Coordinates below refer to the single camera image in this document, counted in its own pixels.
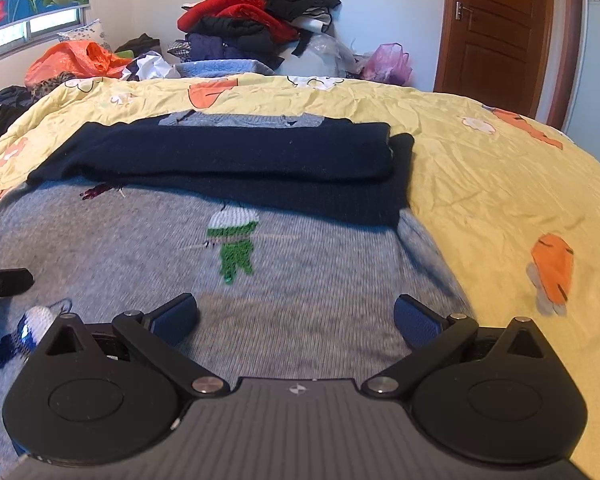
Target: yellow comforter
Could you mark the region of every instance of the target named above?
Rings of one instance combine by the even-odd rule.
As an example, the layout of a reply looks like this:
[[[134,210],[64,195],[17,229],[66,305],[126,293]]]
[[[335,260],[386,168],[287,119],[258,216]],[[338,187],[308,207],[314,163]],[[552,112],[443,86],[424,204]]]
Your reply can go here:
[[[94,78],[62,85],[0,139],[0,197],[87,121],[128,123],[192,103],[208,113],[312,112],[409,132],[416,139],[414,213],[482,325],[506,326],[513,316],[538,323],[589,408],[573,459],[600,479],[600,164],[552,128],[527,121],[562,149],[467,98],[330,78],[246,74],[211,86],[205,81]],[[547,233],[573,250],[564,317],[536,311],[536,288],[525,272],[532,247]]]

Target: green embroidered figure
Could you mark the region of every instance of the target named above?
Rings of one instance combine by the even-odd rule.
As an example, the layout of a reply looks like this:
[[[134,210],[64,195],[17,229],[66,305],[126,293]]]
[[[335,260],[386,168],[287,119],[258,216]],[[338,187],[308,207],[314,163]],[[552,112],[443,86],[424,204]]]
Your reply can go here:
[[[246,274],[253,274],[250,256],[253,243],[250,235],[256,230],[260,218],[253,209],[243,207],[225,207],[215,213],[206,228],[206,236],[213,244],[222,244],[220,248],[220,274],[224,282],[234,282],[238,267]]]

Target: light blue towel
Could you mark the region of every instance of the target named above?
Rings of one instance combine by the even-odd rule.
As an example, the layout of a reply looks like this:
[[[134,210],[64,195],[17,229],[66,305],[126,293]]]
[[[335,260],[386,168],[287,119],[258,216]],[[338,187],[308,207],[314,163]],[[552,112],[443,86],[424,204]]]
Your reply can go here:
[[[274,75],[272,69],[254,59],[211,59],[177,63],[176,69],[182,77],[225,77],[253,72]]]

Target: folded sweater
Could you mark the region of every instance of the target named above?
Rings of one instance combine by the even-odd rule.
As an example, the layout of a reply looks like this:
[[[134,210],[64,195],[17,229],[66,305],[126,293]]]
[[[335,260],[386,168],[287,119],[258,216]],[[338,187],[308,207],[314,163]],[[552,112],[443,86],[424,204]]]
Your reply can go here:
[[[245,128],[317,128],[325,121],[318,115],[302,114],[299,116],[260,116],[248,114],[203,114],[196,110],[176,112],[168,117],[160,118],[160,126],[243,126]]]
[[[199,127],[195,134],[188,126],[87,123],[28,182],[81,175],[395,228],[407,205],[413,137],[394,136],[387,147],[386,124],[333,122],[288,130]]]
[[[207,59],[176,63],[176,70],[182,77],[227,77],[247,72],[274,75],[272,69],[256,59]]]

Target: wooden door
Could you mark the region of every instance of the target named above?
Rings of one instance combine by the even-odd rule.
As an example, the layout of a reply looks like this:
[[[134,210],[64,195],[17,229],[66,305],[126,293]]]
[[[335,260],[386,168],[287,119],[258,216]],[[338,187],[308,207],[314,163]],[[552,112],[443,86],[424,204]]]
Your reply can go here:
[[[534,117],[554,0],[446,0],[437,92]]]

